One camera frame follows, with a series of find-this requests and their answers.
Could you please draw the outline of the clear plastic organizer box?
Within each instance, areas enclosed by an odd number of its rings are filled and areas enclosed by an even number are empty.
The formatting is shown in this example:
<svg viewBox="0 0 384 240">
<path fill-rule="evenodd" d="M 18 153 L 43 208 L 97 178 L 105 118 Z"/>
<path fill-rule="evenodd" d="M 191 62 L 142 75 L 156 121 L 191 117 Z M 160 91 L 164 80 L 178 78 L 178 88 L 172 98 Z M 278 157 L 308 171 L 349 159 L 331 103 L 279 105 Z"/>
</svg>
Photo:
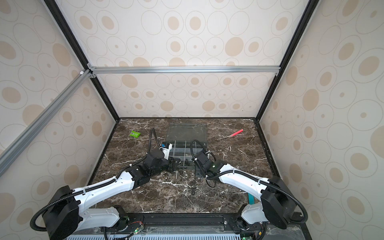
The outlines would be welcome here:
<svg viewBox="0 0 384 240">
<path fill-rule="evenodd" d="M 170 124 L 165 142 L 172 144 L 170 157 L 180 159 L 180 169 L 194 170 L 195 164 L 192 160 L 190 147 L 192 146 L 194 154 L 203 150 L 203 147 L 193 142 L 198 140 L 204 148 L 208 148 L 208 131 L 205 124 Z"/>
</svg>

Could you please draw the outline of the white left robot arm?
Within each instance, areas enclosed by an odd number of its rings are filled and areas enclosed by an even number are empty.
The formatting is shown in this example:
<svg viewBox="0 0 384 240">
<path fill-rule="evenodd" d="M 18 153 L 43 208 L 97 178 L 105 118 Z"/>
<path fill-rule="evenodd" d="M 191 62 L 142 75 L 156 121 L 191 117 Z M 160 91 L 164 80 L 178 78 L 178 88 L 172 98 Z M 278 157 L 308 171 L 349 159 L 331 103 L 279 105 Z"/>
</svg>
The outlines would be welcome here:
<svg viewBox="0 0 384 240">
<path fill-rule="evenodd" d="M 166 157 L 161 150 L 153 150 L 107 180 L 73 190 L 69 186 L 61 187 L 37 213 L 43 218 L 43 230 L 51 240 L 62 240 L 81 228 L 94 228 L 96 225 L 86 216 L 90 207 L 145 185 L 162 172 L 172 173 L 180 162 L 180 159 Z"/>
</svg>

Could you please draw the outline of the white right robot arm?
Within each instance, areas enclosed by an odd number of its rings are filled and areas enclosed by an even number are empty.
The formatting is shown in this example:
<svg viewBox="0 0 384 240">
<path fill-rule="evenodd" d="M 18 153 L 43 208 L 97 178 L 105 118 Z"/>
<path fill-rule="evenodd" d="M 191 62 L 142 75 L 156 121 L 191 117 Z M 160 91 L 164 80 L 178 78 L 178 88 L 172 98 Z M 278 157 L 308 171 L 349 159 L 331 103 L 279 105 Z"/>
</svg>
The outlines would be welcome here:
<svg viewBox="0 0 384 240">
<path fill-rule="evenodd" d="M 192 156 L 193 162 L 206 180 L 234 186 L 259 201 L 254 205 L 246 205 L 240 211 L 243 222 L 248 225 L 269 222 L 283 230 L 293 222 L 292 217 L 300 202 L 282 179 L 276 176 L 270 179 L 257 177 L 223 161 L 211 160 L 209 155 L 209 151 L 200 151 Z"/>
</svg>

